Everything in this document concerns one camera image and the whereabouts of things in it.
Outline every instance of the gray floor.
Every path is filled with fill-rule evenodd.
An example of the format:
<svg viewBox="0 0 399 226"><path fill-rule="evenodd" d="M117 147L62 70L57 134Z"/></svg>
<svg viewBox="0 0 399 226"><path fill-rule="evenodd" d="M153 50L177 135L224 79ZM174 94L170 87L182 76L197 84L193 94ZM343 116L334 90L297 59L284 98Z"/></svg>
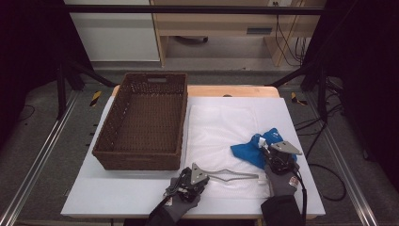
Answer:
<svg viewBox="0 0 399 226"><path fill-rule="evenodd" d="M263 85L283 77L294 68L282 66L274 68L266 54L261 38L210 38L208 43L195 40L172 39L170 41L167 66L160 68L147 63L135 64L138 71L183 71L189 74L189 84L225 84L225 85ZM125 72L131 69L101 68L99 73L115 82L120 82ZM42 168L40 177L25 201L18 216L16 225L108 225L109 219L73 219L59 213L66 201L79 171L92 134L96 129L101 113L112 89L84 77L87 85L79 91L76 105L56 141L56 145ZM311 105L291 102L291 93L295 92L299 100L311 102L314 94L302 93L298 78L281 87L279 93L285 98L293 123L314 119ZM95 106L89 106L95 91L102 95ZM339 103L335 96L328 99L333 107ZM10 140L0 152L0 211L4 213L17 193L30 166L35 161L41 146L56 122L56 83L49 83L31 91L26 104L35 108L33 114L20 121L13 131ZM33 108L27 106L21 119L28 117ZM316 123L299 135L319 131ZM375 162L363 159L361 145L354 134L345 115L335 113L328 118L328 130L333 135L337 146L361 188L367 203L370 205L379 225L399 225L399 195L387 180L381 168ZM339 171L331 156L328 137L325 133L316 142L308 159L309 163L320 164ZM315 135L299 136L303 150L306 152ZM343 188L332 174L322 169L311 167L319 191L327 197L338 198ZM359 218L353 197L347 195L340 202L323 199L327 214L308 221L308 225L363 225Z"/></svg>

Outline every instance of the black curtain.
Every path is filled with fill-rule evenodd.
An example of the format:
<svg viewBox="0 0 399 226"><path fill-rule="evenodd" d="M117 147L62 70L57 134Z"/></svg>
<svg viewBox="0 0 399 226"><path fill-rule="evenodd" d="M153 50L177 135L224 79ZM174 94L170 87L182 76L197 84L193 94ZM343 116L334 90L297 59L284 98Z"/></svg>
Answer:
<svg viewBox="0 0 399 226"><path fill-rule="evenodd" d="M45 4L62 0L3 0L0 8L0 146L24 107L26 94L56 80L62 60L92 66L68 12L49 11ZM83 83L72 72L70 83Z"/></svg>
<svg viewBox="0 0 399 226"><path fill-rule="evenodd" d="M328 1L350 9L354 1ZM399 191L399 1L359 0L327 44L322 65L343 80L343 105L365 154ZM312 62L339 20L321 18L305 63ZM314 85L318 74L307 74Z"/></svg>

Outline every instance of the metal frame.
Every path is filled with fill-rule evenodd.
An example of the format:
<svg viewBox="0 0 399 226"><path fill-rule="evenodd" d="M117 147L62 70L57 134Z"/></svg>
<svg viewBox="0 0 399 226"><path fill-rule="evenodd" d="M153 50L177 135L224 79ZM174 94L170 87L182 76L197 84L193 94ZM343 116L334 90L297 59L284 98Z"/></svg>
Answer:
<svg viewBox="0 0 399 226"><path fill-rule="evenodd" d="M268 15L337 15L343 14L342 10L336 9L326 9L326 8L280 8L280 7L192 7L192 6L119 6L119 5L56 5L56 6L41 6L41 9L44 10L63 10L67 12L77 12L77 13L185 13L185 14L193 14L193 13L201 13L201 14L268 14ZM60 98L60 103L62 105L65 104L65 89L64 87L64 76L65 66L62 63L66 63L69 67L74 67L78 71L87 73L89 76L94 77L98 81L108 85L114 86L113 83L107 81L106 79L102 78L100 75L97 75L95 72L88 71L85 68L80 67L73 61L61 62L61 68L58 71L57 79L59 85L58 95ZM321 66L320 60L317 61L315 64L308 64L301 67L298 71L295 71L285 78L275 82L272 84L274 87L279 87L280 85L284 84L286 81L289 81L308 70L314 70L314 66L316 68ZM40 154L37 157L34 165L32 166L31 170L25 177L23 184L20 187L20 190L17 192L16 196L14 197L12 203L8 207L7 211L2 215L0 218L0 225L13 225L16 218L19 215L19 212L22 210L24 206L24 202L27 199L31 189L33 188L36 180L40 175L41 168L44 166L47 157L50 155L54 142L59 135L60 129L62 129L63 124L69 117L71 110L74 105L76 96L73 98L72 102L69 104L68 108L64 108L64 106L60 107L60 111L65 111L66 113L60 113L58 115L59 121L57 121L54 132L52 132L49 136L48 141L43 145ZM333 149L338 149L338 147L333 145L335 142L332 140L330 142L330 146ZM373 212L370 209L367 201L364 199L364 196L361 193L359 185L356 183L350 169L347 167L341 153L333 152L334 160L339 167L340 172L345 175L345 183L349 186L349 194L351 195L352 201L357 208L359 218L363 222L364 225L377 225Z"/></svg>

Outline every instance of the white cabinet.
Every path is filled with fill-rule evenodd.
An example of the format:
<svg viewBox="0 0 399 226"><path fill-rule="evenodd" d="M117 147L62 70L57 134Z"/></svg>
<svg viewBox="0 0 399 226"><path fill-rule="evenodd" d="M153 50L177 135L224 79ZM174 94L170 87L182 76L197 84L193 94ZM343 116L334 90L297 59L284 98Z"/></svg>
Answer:
<svg viewBox="0 0 399 226"><path fill-rule="evenodd" d="M65 0L65 4L149 5L148 0ZM152 15L71 13L91 61L159 61Z"/></svg>

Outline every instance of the white cloth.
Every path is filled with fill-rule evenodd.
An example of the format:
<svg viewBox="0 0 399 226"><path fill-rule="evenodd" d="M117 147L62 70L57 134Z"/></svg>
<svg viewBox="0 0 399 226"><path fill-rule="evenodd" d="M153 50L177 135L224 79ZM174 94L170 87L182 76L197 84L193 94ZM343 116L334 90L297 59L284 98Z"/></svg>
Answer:
<svg viewBox="0 0 399 226"><path fill-rule="evenodd" d="M265 173L247 161L236 158L230 146L248 143L259 133L255 113L250 107L192 105L189 112L185 166L196 163L206 171L232 170L255 173L265 180ZM202 196L257 199L269 197L268 183L258 179L223 182L211 179Z"/></svg>

